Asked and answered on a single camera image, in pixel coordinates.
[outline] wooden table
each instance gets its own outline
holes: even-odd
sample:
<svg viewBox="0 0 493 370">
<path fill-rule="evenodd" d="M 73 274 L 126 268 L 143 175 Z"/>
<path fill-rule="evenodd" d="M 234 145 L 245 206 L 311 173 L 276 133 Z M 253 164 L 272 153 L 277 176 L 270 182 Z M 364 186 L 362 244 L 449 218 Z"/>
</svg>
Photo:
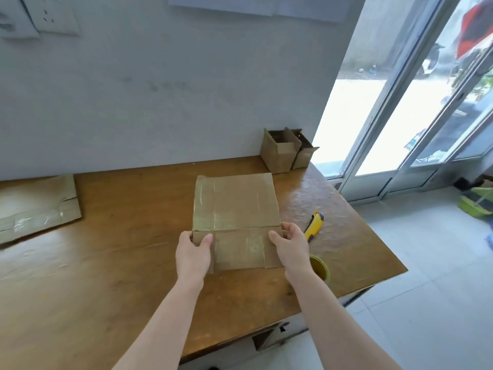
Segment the wooden table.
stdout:
<svg viewBox="0 0 493 370">
<path fill-rule="evenodd" d="M 245 157 L 76 175 L 83 219 L 0 251 L 2 368 L 111 368 L 176 281 L 197 175 L 263 172 L 259 157 Z M 314 210 L 325 214 L 310 248 L 336 296 L 406 271 L 314 166 L 274 175 L 274 186 L 282 220 L 304 228 Z M 283 268 L 207 275 L 183 355 L 299 311 Z"/>
</svg>

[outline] right hand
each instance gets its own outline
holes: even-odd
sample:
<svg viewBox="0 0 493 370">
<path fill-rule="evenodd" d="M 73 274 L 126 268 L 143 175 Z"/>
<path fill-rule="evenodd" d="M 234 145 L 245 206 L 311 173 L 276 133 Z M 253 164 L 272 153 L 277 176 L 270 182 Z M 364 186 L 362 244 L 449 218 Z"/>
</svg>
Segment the right hand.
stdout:
<svg viewBox="0 0 493 370">
<path fill-rule="evenodd" d="M 281 222 L 282 235 L 269 231 L 269 239 L 275 244 L 282 264 L 286 267 L 286 278 L 299 272 L 311 272 L 310 251 L 305 234 L 296 224 Z"/>
</svg>

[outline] cardboard box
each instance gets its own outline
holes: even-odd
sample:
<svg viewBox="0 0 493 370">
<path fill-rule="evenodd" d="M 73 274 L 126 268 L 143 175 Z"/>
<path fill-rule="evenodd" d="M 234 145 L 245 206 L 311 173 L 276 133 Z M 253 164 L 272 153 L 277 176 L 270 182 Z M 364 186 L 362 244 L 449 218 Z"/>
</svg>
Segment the cardboard box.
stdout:
<svg viewBox="0 0 493 370">
<path fill-rule="evenodd" d="M 272 174 L 197 177 L 193 243 L 213 234 L 209 272 L 282 267 L 270 230 L 282 235 Z"/>
<path fill-rule="evenodd" d="M 0 244 L 81 218 L 73 175 L 0 191 Z"/>
<path fill-rule="evenodd" d="M 296 155 L 296 158 L 293 162 L 293 169 L 297 169 L 300 167 L 308 167 L 310 164 L 311 157 L 313 153 L 319 148 L 317 146 L 313 146 L 311 142 L 301 133 L 301 129 L 291 130 L 293 134 L 298 138 L 301 142 L 301 147 Z"/>
<path fill-rule="evenodd" d="M 282 131 L 264 129 L 260 156 L 272 174 L 287 173 L 300 147 L 301 141 L 288 128 Z"/>
</svg>

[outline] white wall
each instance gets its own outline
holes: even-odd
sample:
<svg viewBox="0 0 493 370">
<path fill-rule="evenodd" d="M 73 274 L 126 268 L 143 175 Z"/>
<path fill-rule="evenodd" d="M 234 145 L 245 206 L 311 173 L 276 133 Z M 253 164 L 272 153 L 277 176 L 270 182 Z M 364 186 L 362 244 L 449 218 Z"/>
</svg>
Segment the white wall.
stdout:
<svg viewBox="0 0 493 370">
<path fill-rule="evenodd" d="M 263 127 L 312 139 L 346 21 L 65 0 L 82 36 L 0 40 L 0 180 L 256 155 Z"/>
</svg>

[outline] white tile floor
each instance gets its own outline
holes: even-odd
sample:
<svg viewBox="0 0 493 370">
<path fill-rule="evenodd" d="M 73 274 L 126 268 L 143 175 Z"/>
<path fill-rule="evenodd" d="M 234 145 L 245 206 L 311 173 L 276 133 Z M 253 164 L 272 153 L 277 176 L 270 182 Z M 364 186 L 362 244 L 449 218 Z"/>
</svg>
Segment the white tile floor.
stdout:
<svg viewBox="0 0 493 370">
<path fill-rule="evenodd" d="M 373 287 L 348 311 L 404 369 L 493 368 L 493 251 L 486 221 L 445 188 L 355 207 L 409 271 Z M 309 333 L 257 353 L 250 339 L 181 370 L 319 370 Z"/>
</svg>

